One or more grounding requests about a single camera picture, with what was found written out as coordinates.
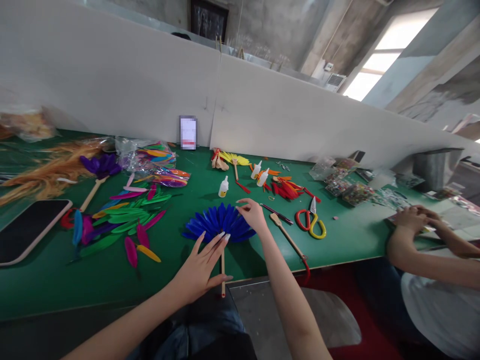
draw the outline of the white glue bottle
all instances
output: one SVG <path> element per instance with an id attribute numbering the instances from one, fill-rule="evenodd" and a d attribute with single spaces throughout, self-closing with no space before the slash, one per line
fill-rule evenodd
<path id="1" fill-rule="evenodd" d="M 265 184 L 267 178 L 269 177 L 269 170 L 270 168 L 268 168 L 264 173 L 261 174 L 261 176 L 258 178 L 258 181 L 256 182 L 257 186 L 263 186 Z"/>
<path id="2" fill-rule="evenodd" d="M 260 169 L 261 169 L 261 168 L 262 168 L 262 160 L 260 160 L 260 162 L 259 162 L 257 165 L 255 165 L 255 167 L 253 168 L 253 171 L 252 171 L 250 177 L 251 177 L 252 179 L 256 179 L 257 176 L 259 175 L 259 172 L 260 172 Z"/>
<path id="3" fill-rule="evenodd" d="M 224 198 L 227 195 L 227 191 L 229 190 L 229 177 L 225 176 L 225 180 L 223 180 L 220 184 L 220 190 L 218 191 L 218 196 Z"/>

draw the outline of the yellow scissor handle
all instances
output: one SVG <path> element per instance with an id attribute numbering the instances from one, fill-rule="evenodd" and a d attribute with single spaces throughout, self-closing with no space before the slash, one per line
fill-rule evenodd
<path id="1" fill-rule="evenodd" d="M 317 235 L 314 233 L 314 225 L 318 220 L 318 224 L 320 225 L 321 228 L 321 235 Z M 322 220 L 319 220 L 319 216 L 317 214 L 313 214 L 313 220 L 310 224 L 310 230 L 308 231 L 310 235 L 312 235 L 315 239 L 323 239 L 324 237 L 327 236 L 327 229 L 325 228 L 324 222 Z"/>

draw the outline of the white partition board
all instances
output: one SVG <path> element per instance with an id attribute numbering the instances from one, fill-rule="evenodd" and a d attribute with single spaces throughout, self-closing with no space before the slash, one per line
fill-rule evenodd
<path id="1" fill-rule="evenodd" d="M 225 55 L 210 147 L 300 161 L 362 150 L 371 168 L 443 147 L 480 152 L 457 135 Z"/>
<path id="2" fill-rule="evenodd" d="M 220 52 L 67 0 L 0 2 L 2 86 L 40 98 L 61 129 L 210 144 Z"/>

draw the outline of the red scissors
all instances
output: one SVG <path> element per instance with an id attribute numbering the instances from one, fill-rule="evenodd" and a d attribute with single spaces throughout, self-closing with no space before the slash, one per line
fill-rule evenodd
<path id="1" fill-rule="evenodd" d="M 306 226 L 304 226 L 300 221 L 301 213 L 305 213 Z M 312 221 L 310 221 L 310 214 L 313 214 Z M 327 236 L 327 229 L 325 228 L 324 222 L 322 220 L 319 220 L 319 216 L 317 215 L 317 201 L 315 200 L 315 198 L 311 200 L 310 210 L 299 210 L 295 215 L 295 220 L 300 229 L 302 229 L 303 231 L 308 231 L 310 235 L 315 239 L 323 239 Z M 321 228 L 321 235 L 317 235 L 316 233 L 314 233 L 314 225 L 317 221 Z"/>

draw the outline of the air conditioner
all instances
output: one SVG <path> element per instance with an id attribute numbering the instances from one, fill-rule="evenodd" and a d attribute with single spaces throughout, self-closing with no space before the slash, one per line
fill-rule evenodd
<path id="1" fill-rule="evenodd" d="M 331 74 L 326 81 L 324 89 L 336 93 L 340 85 L 342 85 L 344 82 L 345 78 L 345 75 Z"/>

